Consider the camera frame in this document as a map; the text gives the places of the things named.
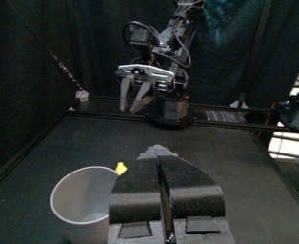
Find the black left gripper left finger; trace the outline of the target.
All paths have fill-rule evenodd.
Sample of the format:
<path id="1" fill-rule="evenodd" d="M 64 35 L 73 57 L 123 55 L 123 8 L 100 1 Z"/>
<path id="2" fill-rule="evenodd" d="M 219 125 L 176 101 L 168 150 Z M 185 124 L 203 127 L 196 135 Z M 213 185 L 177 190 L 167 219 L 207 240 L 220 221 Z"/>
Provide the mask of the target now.
<path id="1" fill-rule="evenodd" d="M 156 153 L 148 147 L 139 158 L 127 165 L 109 199 L 112 224 L 148 222 L 160 219 L 160 191 Z"/>

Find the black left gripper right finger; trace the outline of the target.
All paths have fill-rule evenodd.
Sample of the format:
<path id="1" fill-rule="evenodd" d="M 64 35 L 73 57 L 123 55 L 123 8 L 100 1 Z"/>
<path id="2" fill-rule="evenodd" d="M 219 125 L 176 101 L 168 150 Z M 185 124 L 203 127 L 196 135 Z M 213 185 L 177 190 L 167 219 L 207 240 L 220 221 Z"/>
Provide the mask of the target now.
<path id="1" fill-rule="evenodd" d="M 165 147 L 155 154 L 169 186 L 175 218 L 225 215 L 224 194 L 209 174 Z"/>

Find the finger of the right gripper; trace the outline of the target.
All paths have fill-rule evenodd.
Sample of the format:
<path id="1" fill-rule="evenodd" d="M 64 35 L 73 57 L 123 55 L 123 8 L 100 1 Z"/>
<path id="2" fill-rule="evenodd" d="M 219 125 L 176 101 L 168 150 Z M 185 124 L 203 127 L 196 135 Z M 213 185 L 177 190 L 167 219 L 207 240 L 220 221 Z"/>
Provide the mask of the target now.
<path id="1" fill-rule="evenodd" d="M 149 96 L 151 87 L 151 82 L 144 82 L 141 85 L 135 86 L 136 97 L 131 107 L 132 113 L 139 112 L 143 109 L 143 107 L 148 104 L 148 102 L 152 100 L 152 97 Z"/>
<path id="2" fill-rule="evenodd" d="M 123 78 L 121 81 L 121 100 L 120 100 L 120 109 L 124 112 L 127 108 L 127 94 L 129 90 L 131 83 L 133 82 L 133 75 L 128 75 Z"/>

